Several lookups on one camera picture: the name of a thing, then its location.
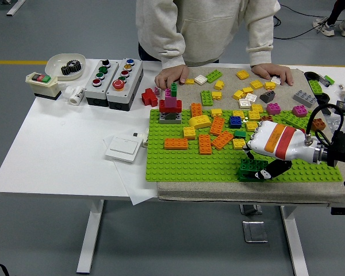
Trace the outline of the person's right hand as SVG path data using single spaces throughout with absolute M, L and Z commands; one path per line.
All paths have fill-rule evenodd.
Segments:
M 155 77 L 155 84 L 162 90 L 170 89 L 171 85 L 176 81 L 184 85 L 189 76 L 189 71 L 190 70 L 187 65 L 178 65 L 162 69 Z

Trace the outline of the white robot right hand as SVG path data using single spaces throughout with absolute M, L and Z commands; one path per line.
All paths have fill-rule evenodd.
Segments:
M 311 135 L 301 130 L 271 121 L 261 121 L 251 135 L 243 151 L 253 159 L 251 151 L 275 160 L 265 168 L 246 175 L 249 179 L 273 179 L 292 167 L 292 160 L 301 159 L 308 163 L 319 164 L 322 149 Z

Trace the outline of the person's left hand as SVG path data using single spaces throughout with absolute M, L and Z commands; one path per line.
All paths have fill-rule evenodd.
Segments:
M 270 80 L 272 76 L 280 78 L 281 85 L 287 83 L 289 86 L 294 85 L 291 69 L 287 66 L 280 66 L 272 63 L 262 63 L 251 67 L 251 71 L 262 77 Z

